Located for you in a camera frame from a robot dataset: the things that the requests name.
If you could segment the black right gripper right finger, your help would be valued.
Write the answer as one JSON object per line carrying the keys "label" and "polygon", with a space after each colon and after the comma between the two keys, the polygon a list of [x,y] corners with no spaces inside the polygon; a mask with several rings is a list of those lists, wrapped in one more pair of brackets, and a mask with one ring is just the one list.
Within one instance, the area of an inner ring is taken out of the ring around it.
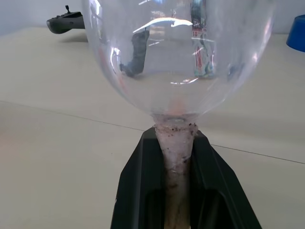
{"label": "black right gripper right finger", "polygon": [[201,131],[190,161],[191,229],[262,229],[235,172]]}

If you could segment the marker pen pack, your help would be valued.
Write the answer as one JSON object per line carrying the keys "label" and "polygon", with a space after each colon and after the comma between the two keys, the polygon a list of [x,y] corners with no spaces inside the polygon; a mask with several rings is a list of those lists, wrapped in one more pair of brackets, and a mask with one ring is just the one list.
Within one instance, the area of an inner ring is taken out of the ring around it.
{"label": "marker pen pack", "polygon": [[208,38],[206,0],[192,0],[192,42],[194,74],[200,79],[214,77],[214,41]]}

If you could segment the clear glass cup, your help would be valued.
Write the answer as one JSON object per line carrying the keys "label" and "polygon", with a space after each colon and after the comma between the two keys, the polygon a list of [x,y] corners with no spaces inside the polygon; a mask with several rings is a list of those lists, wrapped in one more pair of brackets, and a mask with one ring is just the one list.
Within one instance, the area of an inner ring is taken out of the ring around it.
{"label": "clear glass cup", "polygon": [[165,229],[188,229],[196,121],[252,74],[271,36],[275,0],[206,0],[212,79],[194,74],[192,0],[81,1],[103,76],[154,120],[164,158]]}

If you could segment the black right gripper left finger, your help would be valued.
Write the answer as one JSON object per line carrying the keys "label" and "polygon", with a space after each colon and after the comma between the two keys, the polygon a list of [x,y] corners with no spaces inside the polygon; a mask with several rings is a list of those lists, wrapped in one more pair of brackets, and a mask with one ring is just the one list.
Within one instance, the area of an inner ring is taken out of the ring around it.
{"label": "black right gripper left finger", "polygon": [[110,229],[164,229],[164,211],[164,160],[152,127],[121,172]]}

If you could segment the blue tape roll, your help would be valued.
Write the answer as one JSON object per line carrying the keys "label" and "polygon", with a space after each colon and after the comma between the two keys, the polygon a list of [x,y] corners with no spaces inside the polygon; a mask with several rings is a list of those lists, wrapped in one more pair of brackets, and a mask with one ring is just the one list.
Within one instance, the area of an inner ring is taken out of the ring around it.
{"label": "blue tape roll", "polygon": [[305,14],[294,18],[286,45],[300,52],[305,52]]}

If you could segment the grey handheld remote controller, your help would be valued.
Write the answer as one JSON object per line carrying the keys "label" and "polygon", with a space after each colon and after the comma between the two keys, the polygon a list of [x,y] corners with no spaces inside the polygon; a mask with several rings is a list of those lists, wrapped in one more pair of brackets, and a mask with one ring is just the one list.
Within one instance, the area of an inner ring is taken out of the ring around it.
{"label": "grey handheld remote controller", "polygon": [[73,29],[85,29],[83,15],[80,11],[70,11],[69,5],[65,6],[67,12],[57,15],[46,21],[48,29],[54,34],[63,34]]}

